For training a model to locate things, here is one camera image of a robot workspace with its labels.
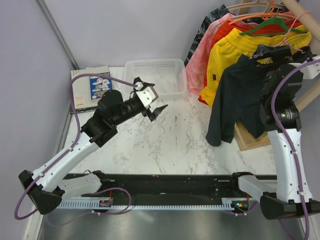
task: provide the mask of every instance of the white plastic basket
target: white plastic basket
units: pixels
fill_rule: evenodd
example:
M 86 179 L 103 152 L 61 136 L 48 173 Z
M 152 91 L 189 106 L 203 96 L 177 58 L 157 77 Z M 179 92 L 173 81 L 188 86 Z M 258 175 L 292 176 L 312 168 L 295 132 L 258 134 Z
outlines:
M 155 84 L 159 99 L 178 99 L 187 90 L 187 75 L 181 59 L 132 60 L 125 64 L 123 80 L 132 83 L 136 77 Z

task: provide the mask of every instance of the white marble surface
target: white marble surface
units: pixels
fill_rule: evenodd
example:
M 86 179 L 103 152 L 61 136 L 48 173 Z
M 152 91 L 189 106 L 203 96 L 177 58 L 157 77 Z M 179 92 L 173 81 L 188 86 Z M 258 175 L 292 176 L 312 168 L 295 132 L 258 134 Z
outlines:
M 122 78 L 123 67 L 110 68 Z M 115 89 L 123 89 L 118 84 Z M 141 114 L 117 127 L 118 134 L 80 162 L 71 172 L 101 170 L 110 174 L 276 174 L 271 146 L 241 152 L 235 140 L 213 147 L 205 139 L 211 109 L 191 93 L 176 100 L 158 100 L 153 108 L 168 107 L 156 121 Z M 79 114 L 81 125 L 93 112 Z M 76 136 L 72 117 L 66 142 Z

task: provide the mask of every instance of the pink shirt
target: pink shirt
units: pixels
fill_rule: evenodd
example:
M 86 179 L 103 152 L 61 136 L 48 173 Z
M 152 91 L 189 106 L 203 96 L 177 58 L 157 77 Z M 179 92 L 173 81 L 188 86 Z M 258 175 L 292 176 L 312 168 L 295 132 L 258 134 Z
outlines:
M 233 14 L 227 13 L 222 18 L 210 24 L 198 47 L 194 51 L 189 63 L 185 67 L 187 88 L 197 96 L 200 95 L 200 91 L 204 88 L 204 75 L 207 72 L 212 40 L 222 24 L 233 16 Z M 239 21 L 238 24 L 245 25 L 247 27 L 257 26 L 256 23 L 244 23 L 243 21 Z

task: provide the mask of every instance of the yellow shorts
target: yellow shorts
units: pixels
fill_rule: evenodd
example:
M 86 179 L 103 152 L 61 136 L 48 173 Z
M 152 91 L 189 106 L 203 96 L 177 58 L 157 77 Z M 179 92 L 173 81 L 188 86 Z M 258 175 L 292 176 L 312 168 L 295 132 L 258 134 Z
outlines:
M 286 42 L 296 49 L 300 49 L 310 43 L 312 35 L 303 25 L 298 26 L 296 29 L 307 33 L 299 34 L 290 32 Z M 201 98 L 210 107 L 212 107 L 214 103 L 221 75 L 227 67 L 235 64 L 242 54 L 251 57 L 257 50 L 259 44 L 274 46 L 285 38 L 284 35 L 276 35 L 273 37 L 241 36 L 239 33 L 241 33 L 241 31 L 234 28 L 227 36 L 219 40 L 210 51 L 206 71 L 207 86 L 200 92 Z M 297 52 L 297 50 L 293 48 L 291 51 L 292 54 Z M 259 60 L 259 62 L 265 64 L 267 60 L 268 59 L 262 59 Z

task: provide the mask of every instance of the wooden frame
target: wooden frame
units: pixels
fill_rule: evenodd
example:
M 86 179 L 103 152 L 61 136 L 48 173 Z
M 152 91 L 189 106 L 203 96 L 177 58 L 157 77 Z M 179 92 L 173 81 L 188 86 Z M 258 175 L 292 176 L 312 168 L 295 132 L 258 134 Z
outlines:
M 281 0 L 281 2 L 283 3 L 283 5 L 286 6 L 287 9 L 289 9 L 289 11 L 294 16 L 298 16 L 306 11 L 295 0 Z M 253 2 L 253 0 L 242 0 L 241 4 L 231 6 L 230 9 L 239 9 L 239 14 L 246 15 L 250 10 L 250 3 L 252 4 L 252 6 L 257 6 L 257 4 L 261 4 L 260 0 L 258 0 L 257 2 Z M 309 30 L 312 36 L 318 42 L 320 42 L 320 24 L 311 16 L 311 14 L 303 14 L 301 17 L 299 17 L 299 21 Z M 296 107 L 299 111 L 302 111 L 319 95 L 320 78 L 296 101 Z M 270 144 L 266 132 L 264 132 L 261 136 L 255 139 L 239 121 L 234 126 L 234 138 L 241 151 L 254 149 Z

